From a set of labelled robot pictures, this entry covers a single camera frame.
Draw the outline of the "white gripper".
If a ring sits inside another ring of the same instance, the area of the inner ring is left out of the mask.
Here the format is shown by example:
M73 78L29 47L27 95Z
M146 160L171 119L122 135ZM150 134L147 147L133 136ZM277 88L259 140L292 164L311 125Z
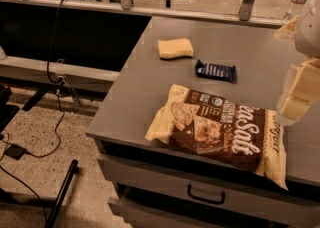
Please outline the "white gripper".
M282 126L298 122L320 99L320 0L308 0L295 30L295 48L308 58L292 64L286 74L275 121Z

